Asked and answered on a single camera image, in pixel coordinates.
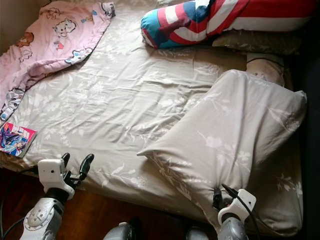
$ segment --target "black wire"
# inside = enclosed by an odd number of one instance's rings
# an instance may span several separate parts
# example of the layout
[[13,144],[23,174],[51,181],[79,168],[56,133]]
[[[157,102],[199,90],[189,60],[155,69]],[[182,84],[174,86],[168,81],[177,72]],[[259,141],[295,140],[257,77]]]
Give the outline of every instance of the black wire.
[[242,201],[242,199],[241,199],[238,195],[235,195],[235,197],[240,201],[240,203],[245,207],[245,209],[246,209],[247,212],[249,213],[250,218],[252,219],[253,224],[254,224],[254,227],[255,227],[255,231],[256,231],[256,235],[257,235],[257,240],[260,240],[260,232],[259,232],[259,228],[258,228],[258,225],[257,225],[255,216],[252,214],[252,212],[250,211],[250,209],[247,207],[247,205],[244,203],[244,201]]
[[33,173],[37,173],[38,167],[34,166],[31,167],[29,169],[25,169],[22,171],[17,172],[10,180],[10,183],[8,185],[8,187],[6,188],[3,198],[1,200],[1,206],[0,206],[0,237],[2,238],[2,240],[4,240],[4,226],[3,226],[3,209],[4,209],[4,205],[5,205],[5,200],[7,195],[9,194],[11,188],[13,187],[14,183],[16,182],[16,180],[18,179],[18,177],[26,172],[33,172]]
[[12,224],[8,230],[3,234],[2,240],[5,240],[6,236],[10,233],[10,231],[12,229],[14,229],[14,227],[16,227],[19,223],[23,222],[25,220],[25,217],[19,219],[18,221],[16,221],[14,224]]
[[249,213],[250,215],[250,218],[252,219],[253,221],[253,224],[254,224],[254,227],[255,227],[255,231],[256,231],[256,235],[257,235],[257,240],[260,240],[260,232],[259,232],[259,228],[258,228],[258,225],[257,225],[257,222],[256,222],[256,218],[255,216],[253,215],[253,213],[250,211],[250,209],[248,208],[248,206],[244,203],[244,201],[242,201],[242,199],[238,196],[238,192],[236,190],[234,190],[233,188],[225,185],[222,183],[222,186],[225,188],[225,190],[229,193],[229,195],[233,198],[237,198],[240,203],[245,207],[245,209],[247,210],[247,212]]

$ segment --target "anime magazine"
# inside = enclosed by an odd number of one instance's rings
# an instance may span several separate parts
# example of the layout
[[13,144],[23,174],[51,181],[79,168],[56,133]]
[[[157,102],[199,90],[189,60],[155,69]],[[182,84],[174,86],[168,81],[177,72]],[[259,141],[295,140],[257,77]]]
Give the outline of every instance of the anime magazine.
[[22,158],[37,132],[6,122],[0,130],[0,151]]

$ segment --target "cartoon cat print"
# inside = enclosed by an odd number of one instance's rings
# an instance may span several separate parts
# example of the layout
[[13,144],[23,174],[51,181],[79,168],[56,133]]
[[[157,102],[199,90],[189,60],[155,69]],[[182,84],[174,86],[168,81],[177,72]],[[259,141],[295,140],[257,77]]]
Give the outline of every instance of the cartoon cat print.
[[0,120],[6,121],[8,117],[16,110],[19,106],[22,98],[24,97],[25,91],[19,88],[13,88],[5,95],[5,104],[0,109]]
[[76,29],[76,23],[71,21],[70,19],[66,18],[64,21],[59,22],[53,30],[56,32],[58,37],[65,38],[67,33],[71,33],[73,30]]
[[56,19],[57,16],[60,15],[60,10],[59,8],[52,7],[48,10],[48,13],[46,14],[47,19]]
[[111,18],[113,18],[114,16],[116,16],[116,12],[115,12],[115,5],[113,2],[104,2],[101,3],[101,8],[104,11],[104,14],[106,16],[109,16]]
[[19,48],[22,48],[23,46],[29,46],[30,43],[34,41],[34,34],[32,32],[25,32],[23,34],[23,37],[19,39],[19,41],[15,44]]
[[81,50],[73,50],[72,51],[72,58],[68,58],[64,60],[67,64],[76,64],[84,60],[91,52],[93,49],[91,47],[87,47]]
[[21,57],[19,57],[19,62],[22,63],[25,59],[29,59],[32,56],[32,51],[23,50],[21,53]]

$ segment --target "gray pillow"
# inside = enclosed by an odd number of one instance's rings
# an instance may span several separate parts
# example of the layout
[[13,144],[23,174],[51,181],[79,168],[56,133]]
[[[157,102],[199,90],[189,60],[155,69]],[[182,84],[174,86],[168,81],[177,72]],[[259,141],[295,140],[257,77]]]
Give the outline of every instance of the gray pillow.
[[162,138],[138,155],[199,206],[219,231],[213,189],[248,185],[251,170],[263,167],[300,126],[304,92],[292,92],[253,74],[229,70],[201,101]]
[[182,4],[185,2],[188,2],[188,0],[157,0],[156,7],[163,8],[163,7],[167,7],[167,6]]
[[246,55],[246,72],[282,87],[285,86],[284,60],[279,56],[248,52]]
[[296,55],[299,54],[301,41],[297,32],[231,30],[223,32],[213,41],[212,46],[256,53]]

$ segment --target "bed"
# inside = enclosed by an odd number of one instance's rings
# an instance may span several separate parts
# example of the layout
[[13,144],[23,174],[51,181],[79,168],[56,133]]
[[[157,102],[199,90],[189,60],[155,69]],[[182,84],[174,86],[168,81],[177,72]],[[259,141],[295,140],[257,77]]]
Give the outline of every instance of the bed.
[[[37,137],[24,158],[1,153],[0,166],[17,171],[69,152],[68,169],[76,172],[94,153],[82,189],[206,222],[201,210],[137,152],[171,129],[222,73],[245,71],[246,55],[206,44],[154,49],[143,42],[140,23],[156,2],[114,3],[116,17],[90,57],[26,92],[8,122],[38,131]],[[255,185],[253,173],[248,187],[257,197],[260,231],[296,234],[303,222],[296,135],[272,156],[263,174]],[[250,224],[247,228],[254,232]]]

